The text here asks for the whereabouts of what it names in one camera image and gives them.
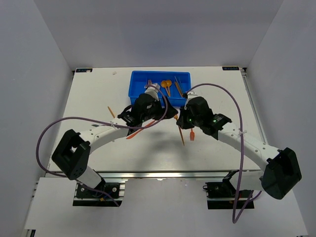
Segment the red-orange fork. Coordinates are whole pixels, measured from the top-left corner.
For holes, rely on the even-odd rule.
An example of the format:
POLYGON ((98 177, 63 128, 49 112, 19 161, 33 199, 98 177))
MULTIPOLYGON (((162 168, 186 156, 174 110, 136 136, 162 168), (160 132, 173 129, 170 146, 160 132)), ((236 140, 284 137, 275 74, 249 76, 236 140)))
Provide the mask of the red-orange fork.
POLYGON ((195 133, 194 133, 194 130, 192 128, 191 128, 191 131, 190 131, 190 140, 191 141, 195 140, 195 133))

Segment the orange spoon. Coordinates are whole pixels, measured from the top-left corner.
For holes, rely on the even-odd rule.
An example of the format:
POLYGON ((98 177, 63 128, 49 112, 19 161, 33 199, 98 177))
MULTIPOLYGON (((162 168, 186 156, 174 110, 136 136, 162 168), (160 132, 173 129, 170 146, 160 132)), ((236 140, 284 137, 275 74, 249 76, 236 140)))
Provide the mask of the orange spoon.
POLYGON ((172 81, 171 80, 167 80, 166 84, 167 84, 167 93, 168 93, 168 96, 170 97, 171 96, 170 87, 172 85, 172 81))
POLYGON ((169 93, 169 86, 168 86, 167 81, 163 80, 163 81, 161 82, 161 86, 166 90, 167 96, 170 96, 170 93, 169 93))

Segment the red-orange plastic knife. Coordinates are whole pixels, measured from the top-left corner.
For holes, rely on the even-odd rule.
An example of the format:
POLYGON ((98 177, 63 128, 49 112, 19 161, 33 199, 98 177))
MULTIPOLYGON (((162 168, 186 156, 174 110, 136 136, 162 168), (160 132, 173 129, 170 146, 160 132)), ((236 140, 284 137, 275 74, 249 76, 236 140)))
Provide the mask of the red-orange plastic knife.
MULTIPOLYGON (((148 123, 145 128, 151 126, 153 123, 155 123, 154 120, 152 120, 150 123, 148 123)), ((126 139, 132 139, 133 137, 135 137, 138 133, 140 133, 141 131, 143 131, 143 129, 139 129, 136 132, 132 133, 131 135, 127 136, 126 139)))

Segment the orange plastic knife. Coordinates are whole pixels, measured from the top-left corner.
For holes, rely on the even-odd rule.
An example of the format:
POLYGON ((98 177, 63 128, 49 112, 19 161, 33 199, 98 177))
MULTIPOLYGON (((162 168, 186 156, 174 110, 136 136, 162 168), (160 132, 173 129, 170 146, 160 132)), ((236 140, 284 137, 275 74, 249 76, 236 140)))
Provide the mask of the orange plastic knife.
POLYGON ((113 118, 116 117, 116 114, 112 111, 112 109, 108 106, 108 110, 110 112, 110 114, 112 115, 113 118))

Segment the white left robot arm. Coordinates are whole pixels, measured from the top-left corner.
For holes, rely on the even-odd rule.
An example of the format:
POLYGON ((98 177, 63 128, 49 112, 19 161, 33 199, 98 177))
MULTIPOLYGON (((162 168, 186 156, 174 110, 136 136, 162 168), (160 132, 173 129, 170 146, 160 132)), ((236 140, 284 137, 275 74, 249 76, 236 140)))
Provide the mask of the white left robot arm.
POLYGON ((106 182, 88 166, 90 154, 116 139, 135 133, 145 121, 171 119, 177 114, 168 99, 162 103, 147 93, 140 94, 134 104, 127 106, 109 126, 101 125, 82 132, 66 131, 52 154, 52 161, 69 180, 79 181, 87 186, 93 197, 99 197, 106 182))

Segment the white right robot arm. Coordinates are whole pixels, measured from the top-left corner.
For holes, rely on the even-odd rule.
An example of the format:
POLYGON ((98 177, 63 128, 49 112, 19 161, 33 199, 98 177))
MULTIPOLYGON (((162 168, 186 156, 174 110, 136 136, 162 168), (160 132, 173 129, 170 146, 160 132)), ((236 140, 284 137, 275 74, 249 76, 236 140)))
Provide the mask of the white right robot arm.
POLYGON ((229 197, 236 196, 241 190, 256 190, 280 200, 302 179, 292 149, 280 150, 241 133, 230 118, 213 113, 201 96, 188 95, 185 105, 180 108, 177 125, 182 129, 198 127, 204 134, 235 148, 259 166, 259 171, 244 171, 241 181, 236 170, 223 178, 221 189, 229 197))

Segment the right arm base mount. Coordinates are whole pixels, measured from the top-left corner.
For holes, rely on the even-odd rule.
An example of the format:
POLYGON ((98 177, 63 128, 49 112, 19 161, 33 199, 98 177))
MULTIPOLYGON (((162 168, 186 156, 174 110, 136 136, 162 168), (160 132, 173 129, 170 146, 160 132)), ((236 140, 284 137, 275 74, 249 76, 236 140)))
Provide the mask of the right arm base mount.
POLYGON ((233 170, 220 182, 207 182, 203 186, 207 196, 207 207, 209 210, 233 209, 236 189, 229 182, 235 176, 238 178, 239 170, 233 170))

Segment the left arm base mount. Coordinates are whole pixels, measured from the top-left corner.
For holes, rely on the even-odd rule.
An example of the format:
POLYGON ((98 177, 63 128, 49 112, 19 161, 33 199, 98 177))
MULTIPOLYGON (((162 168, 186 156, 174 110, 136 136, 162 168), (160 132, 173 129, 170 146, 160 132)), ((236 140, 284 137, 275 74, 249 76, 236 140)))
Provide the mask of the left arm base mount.
POLYGON ((73 206, 80 207, 119 207, 122 204, 125 181, 118 179, 106 180, 101 191, 88 189, 77 182, 73 198, 73 206))

